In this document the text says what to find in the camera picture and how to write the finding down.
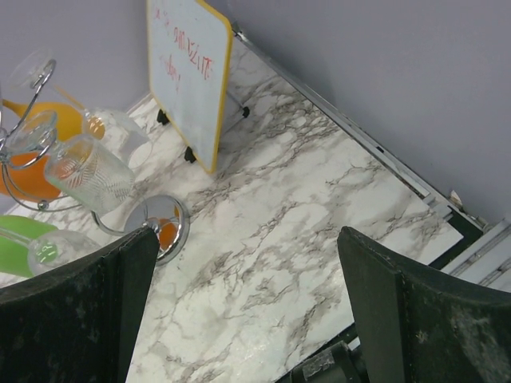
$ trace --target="red handwriting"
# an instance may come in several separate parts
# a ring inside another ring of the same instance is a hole
[[[170,18],[168,18],[168,13],[166,10],[161,12],[160,8],[156,7],[154,10],[153,19],[163,23],[165,29],[167,30],[167,35],[171,36],[173,34],[174,43],[177,44],[177,48],[188,55],[188,61],[195,68],[197,68],[197,71],[202,74],[205,80],[209,79],[213,72],[213,60],[210,57],[201,54],[200,45],[193,41],[189,36],[187,36],[184,30],[178,28],[177,26],[172,28],[172,22]]]
[[[207,80],[211,76],[213,60],[209,57],[200,55],[200,45],[196,44],[192,39],[186,36],[184,30],[174,27],[174,42],[178,48],[188,54],[190,62],[197,67],[197,70]]]
[[[170,78],[172,78],[176,82],[176,93],[179,93],[181,75],[177,72],[176,66],[172,63],[172,55],[168,56],[168,59],[166,59],[163,56],[160,56],[160,61],[165,67],[165,71],[170,76]]]

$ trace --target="yellow whiteboard frame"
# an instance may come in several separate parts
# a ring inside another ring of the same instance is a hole
[[[149,9],[149,5],[150,5],[151,1],[152,0],[146,0],[146,2],[145,2],[145,13],[146,13],[145,17],[146,17],[146,23],[147,23],[148,62],[149,62],[149,91],[153,95],[153,98],[156,101],[156,103],[158,104],[158,106],[160,107],[160,109],[163,110],[166,114],[167,111],[163,107],[162,103],[156,97],[155,93],[153,92],[153,87],[152,87],[152,83],[153,83],[153,74],[151,71],[151,56],[152,56],[151,53],[152,52],[150,50],[152,44],[151,44],[151,34],[150,34],[150,30],[149,30],[150,22],[151,22],[151,20],[150,20],[151,19],[150,18],[151,10]],[[218,10],[216,10],[215,8],[213,8],[212,6],[207,4],[205,0],[196,0],[196,2],[198,2],[200,6],[202,6],[206,11],[208,11],[210,14],[212,14],[213,16],[218,18],[222,22],[222,24],[224,24],[225,30],[226,30],[227,36],[228,36],[227,50],[225,52],[224,75],[222,78],[222,89],[220,91],[220,108],[218,111],[218,116],[216,117],[216,134],[215,134],[215,143],[214,143],[215,146],[213,149],[212,167],[210,169],[208,169],[204,165],[204,162],[199,157],[197,157],[195,153],[193,153],[194,156],[196,156],[197,162],[200,164],[200,166],[208,174],[212,174],[216,170],[216,161],[218,160],[218,145],[220,143],[220,135],[222,133],[222,124],[224,122],[225,97],[227,96],[227,88],[228,88],[228,82],[229,82],[229,69],[230,69],[229,65],[231,62],[233,33],[232,33],[231,23]],[[190,143],[184,137],[184,134],[180,130],[179,126],[177,126],[176,122],[170,116],[167,116],[167,118],[172,123],[172,126],[177,130],[177,132],[179,133],[179,135],[181,136],[183,141],[186,143],[186,146],[190,147]]]

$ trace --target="small object on counter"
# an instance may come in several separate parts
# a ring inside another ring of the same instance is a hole
[[[193,155],[193,150],[189,146],[184,151],[184,160],[188,161],[190,164],[193,164],[195,161],[197,161],[197,158]]]
[[[158,111],[158,116],[156,117],[156,121],[158,121],[162,125],[166,125],[170,122],[170,120],[168,119],[165,112],[161,109]]]
[[[250,108],[247,106],[244,106],[243,107],[243,118],[247,118],[248,116],[250,116]]]

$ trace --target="lavender wall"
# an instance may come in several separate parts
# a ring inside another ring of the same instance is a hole
[[[511,213],[511,2],[209,2],[441,192]]]
[[[5,98],[28,102],[29,93],[6,89],[6,79],[41,45],[50,47],[57,59],[52,81],[86,105],[125,109],[149,90],[144,1],[5,1],[0,36]],[[14,114],[6,112],[7,124],[13,121]],[[0,211],[11,204],[9,198],[1,198]]]

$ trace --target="white marble surface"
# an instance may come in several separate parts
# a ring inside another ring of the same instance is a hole
[[[213,176],[184,162],[154,101],[134,113],[155,142],[139,190],[181,198],[192,225],[155,271],[128,382],[282,376],[352,322],[335,245],[345,225],[423,263],[461,238],[238,41],[230,82],[252,114],[223,134]],[[81,209],[36,216],[112,240]]]

